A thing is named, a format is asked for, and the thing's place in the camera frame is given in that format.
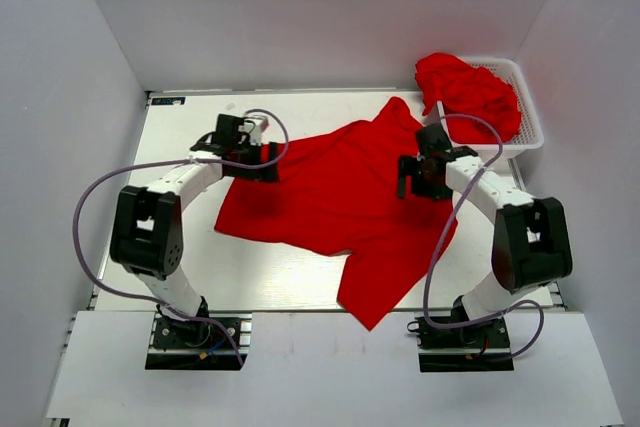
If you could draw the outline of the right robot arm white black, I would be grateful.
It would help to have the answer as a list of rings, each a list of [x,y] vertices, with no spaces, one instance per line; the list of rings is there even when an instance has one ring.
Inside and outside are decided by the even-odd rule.
[[[426,320],[435,329],[451,329],[461,344],[484,338],[490,322],[526,304],[526,295],[573,271],[565,211],[554,198],[536,198],[510,185],[492,171],[495,153],[482,160],[469,146],[454,146],[439,124],[415,133],[418,153],[398,160],[397,195],[407,193],[435,201],[460,196],[461,208],[471,203],[493,225],[491,270],[462,295],[446,323]]]

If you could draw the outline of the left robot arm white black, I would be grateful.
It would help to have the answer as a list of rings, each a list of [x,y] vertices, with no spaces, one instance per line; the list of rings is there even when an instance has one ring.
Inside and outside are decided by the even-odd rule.
[[[273,183],[287,148],[265,143],[274,115],[250,109],[242,116],[221,114],[215,129],[190,147],[189,157],[160,179],[124,187],[118,196],[109,255],[145,284],[160,312],[178,320],[177,334],[199,346],[211,334],[205,300],[182,267],[182,214],[200,194],[226,177]]]

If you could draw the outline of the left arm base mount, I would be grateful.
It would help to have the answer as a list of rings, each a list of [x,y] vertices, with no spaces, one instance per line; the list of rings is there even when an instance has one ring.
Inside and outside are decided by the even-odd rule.
[[[148,371],[240,371],[231,336],[245,361],[250,347],[252,316],[216,316],[226,333],[211,324],[194,324],[156,314],[152,323],[145,369]]]

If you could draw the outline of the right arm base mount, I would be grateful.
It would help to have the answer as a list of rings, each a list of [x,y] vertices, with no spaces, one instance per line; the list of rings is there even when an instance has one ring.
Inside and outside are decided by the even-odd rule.
[[[417,338],[421,373],[507,372],[514,370],[511,343],[503,319],[465,327],[436,329],[424,317],[407,324]]]

